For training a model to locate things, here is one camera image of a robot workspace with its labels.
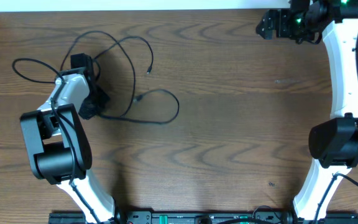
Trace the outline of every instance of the wooden table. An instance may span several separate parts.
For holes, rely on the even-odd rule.
[[[123,44],[137,71],[137,93],[166,88],[179,98],[177,120],[141,125],[82,121],[93,169],[125,208],[244,211],[289,208],[311,163],[310,129],[329,119],[331,81],[324,44],[263,40],[255,27],[265,10],[0,13],[0,223],[46,223],[58,210],[79,210],[69,196],[30,171],[19,117],[37,109],[53,85],[27,82],[12,71],[29,57],[55,68],[74,38],[103,30]],[[73,53],[95,56],[112,44],[95,34]],[[101,58],[100,85],[124,111],[132,73],[119,49]],[[18,69],[39,80],[53,73],[33,63]],[[165,119],[175,102],[154,94],[128,117]],[[358,180],[358,167],[351,172]],[[358,188],[343,181],[330,210],[357,210]]]

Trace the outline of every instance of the white backdrop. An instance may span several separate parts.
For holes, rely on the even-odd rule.
[[[0,12],[286,8],[288,0],[0,0]]]

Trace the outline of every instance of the wood grain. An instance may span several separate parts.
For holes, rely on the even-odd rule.
[[[137,71],[137,93],[166,88],[179,98],[166,126],[93,118],[82,121],[93,169],[124,208],[180,211],[288,208],[310,166],[308,133],[327,119],[331,81],[323,44],[263,40],[255,26],[264,10],[0,13],[0,223],[45,223],[54,210],[78,210],[56,186],[30,171],[19,116],[36,109],[52,85],[29,83],[11,69],[30,57],[58,68],[74,38],[103,30],[123,44]],[[111,45],[101,35],[73,53],[96,55]],[[111,95],[107,113],[119,114],[131,96],[131,68],[119,49],[101,58],[100,85]],[[22,63],[39,80],[53,74]],[[165,119],[175,112],[158,93],[128,116]],[[351,173],[358,180],[358,167]],[[343,182],[330,210],[357,210],[358,189]]]

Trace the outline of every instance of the cable plug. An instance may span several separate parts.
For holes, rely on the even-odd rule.
[[[141,94],[139,96],[135,96],[133,102],[136,103],[136,102],[139,102],[142,99],[143,99],[143,94]]]
[[[150,67],[147,69],[147,74],[150,74],[150,72],[152,72],[152,66],[150,65]]]

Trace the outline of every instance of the green tape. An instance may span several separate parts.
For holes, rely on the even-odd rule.
[[[160,215],[160,224],[168,224],[168,216]]]
[[[247,215],[242,215],[242,216],[240,216],[240,218],[248,218],[248,216]],[[240,224],[249,224],[249,222],[240,222]]]

